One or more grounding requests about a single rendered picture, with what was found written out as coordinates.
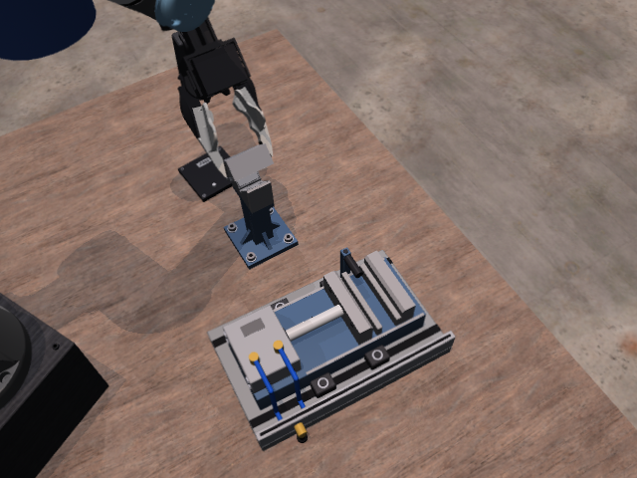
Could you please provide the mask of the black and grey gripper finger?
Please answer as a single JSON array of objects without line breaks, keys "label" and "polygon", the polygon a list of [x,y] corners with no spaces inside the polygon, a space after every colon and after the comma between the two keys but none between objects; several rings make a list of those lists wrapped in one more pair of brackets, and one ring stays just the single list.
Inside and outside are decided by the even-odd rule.
[{"label": "black and grey gripper finger", "polygon": [[259,107],[256,89],[252,80],[249,78],[246,84],[233,87],[233,90],[235,94],[233,99],[234,108],[247,118],[250,129],[258,137],[258,144],[265,143],[272,157],[273,149],[266,119],[265,116],[262,116],[263,112],[261,112]]},{"label": "black and grey gripper finger", "polygon": [[218,151],[218,138],[213,124],[212,112],[208,110],[206,103],[201,107],[199,100],[190,96],[185,86],[179,86],[178,92],[180,95],[180,109],[185,121],[216,168],[224,177],[228,177],[224,158]]}]

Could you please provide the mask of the grey flat bar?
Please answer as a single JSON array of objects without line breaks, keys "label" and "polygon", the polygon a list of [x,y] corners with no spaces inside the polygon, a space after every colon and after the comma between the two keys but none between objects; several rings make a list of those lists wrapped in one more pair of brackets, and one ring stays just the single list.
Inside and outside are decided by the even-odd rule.
[{"label": "grey flat bar", "polygon": [[379,301],[379,303],[381,304],[381,306],[383,307],[383,309],[385,310],[385,312],[387,313],[387,315],[389,316],[393,324],[395,326],[399,325],[401,321],[401,316],[396,311],[396,309],[394,308],[394,306],[392,305],[392,303],[390,302],[386,294],[383,292],[383,290],[381,289],[381,287],[379,286],[375,278],[372,276],[372,274],[370,273],[366,265],[363,263],[359,265],[359,268],[363,272],[362,278],[364,279],[364,281],[366,282],[370,290],[373,292],[373,294],[375,295],[375,297],[377,298],[377,300]]},{"label": "grey flat bar", "polygon": [[366,303],[366,301],[364,300],[364,298],[362,297],[362,295],[360,294],[360,292],[358,291],[358,289],[356,288],[356,286],[354,285],[354,283],[352,282],[352,280],[350,279],[350,277],[348,276],[346,272],[341,274],[341,280],[343,281],[346,288],[348,289],[352,297],[356,300],[359,307],[361,308],[361,310],[363,311],[363,313],[369,320],[376,335],[377,336],[380,335],[382,333],[381,324],[379,323],[374,313],[372,312],[372,310],[370,309],[370,307],[368,306],[368,304]]}]

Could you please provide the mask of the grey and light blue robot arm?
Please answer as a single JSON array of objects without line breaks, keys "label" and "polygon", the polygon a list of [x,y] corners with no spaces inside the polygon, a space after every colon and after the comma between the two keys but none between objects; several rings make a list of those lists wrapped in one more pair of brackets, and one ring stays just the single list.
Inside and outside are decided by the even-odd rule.
[{"label": "grey and light blue robot arm", "polygon": [[[215,0],[108,0],[142,13],[179,32],[199,27],[209,16]],[[178,32],[172,34],[177,66],[186,56]],[[32,345],[24,325],[0,306],[0,409],[22,386],[32,359]]]}]

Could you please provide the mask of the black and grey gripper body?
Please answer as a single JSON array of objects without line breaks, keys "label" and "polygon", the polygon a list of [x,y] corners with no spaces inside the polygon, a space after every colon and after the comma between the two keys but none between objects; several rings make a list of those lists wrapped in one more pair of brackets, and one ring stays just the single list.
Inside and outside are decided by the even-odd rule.
[{"label": "black and grey gripper body", "polygon": [[[251,75],[235,38],[224,42],[221,39],[218,40],[209,18],[200,26],[188,32],[178,31],[186,56],[177,66],[180,71],[177,79],[182,81],[190,96],[199,101],[204,100],[204,103],[209,104],[213,96],[220,93],[228,96],[230,95],[229,88],[246,84]],[[209,44],[211,42],[213,43]],[[203,47],[198,48],[201,46]],[[191,56],[188,56],[190,54]],[[200,94],[200,90],[203,96]]]}]

